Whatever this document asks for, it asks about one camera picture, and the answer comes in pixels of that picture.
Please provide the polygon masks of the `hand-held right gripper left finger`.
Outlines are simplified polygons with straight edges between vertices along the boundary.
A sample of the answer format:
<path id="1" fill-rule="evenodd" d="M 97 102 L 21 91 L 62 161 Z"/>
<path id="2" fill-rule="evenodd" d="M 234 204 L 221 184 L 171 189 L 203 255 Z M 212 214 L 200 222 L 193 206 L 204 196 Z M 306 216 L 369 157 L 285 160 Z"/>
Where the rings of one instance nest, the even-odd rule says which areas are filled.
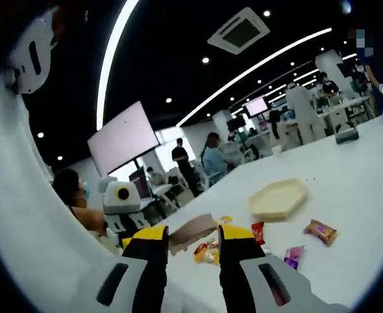
<path id="1" fill-rule="evenodd" d="M 144 228 L 120 257 L 83 279 L 84 312 L 160 312 L 167 284 L 168 227 Z"/>

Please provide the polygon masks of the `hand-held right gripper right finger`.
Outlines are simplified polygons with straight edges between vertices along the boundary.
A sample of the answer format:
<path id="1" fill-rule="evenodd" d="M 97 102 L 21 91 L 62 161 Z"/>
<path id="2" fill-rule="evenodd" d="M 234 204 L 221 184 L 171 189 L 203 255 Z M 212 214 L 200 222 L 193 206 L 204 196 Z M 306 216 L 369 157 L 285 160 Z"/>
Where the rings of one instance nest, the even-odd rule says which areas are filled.
<path id="1" fill-rule="evenodd" d="M 349 312 L 311 290 L 310 281 L 283 260 L 267 255 L 247 229 L 219 226 L 219 281 L 228 312 Z"/>

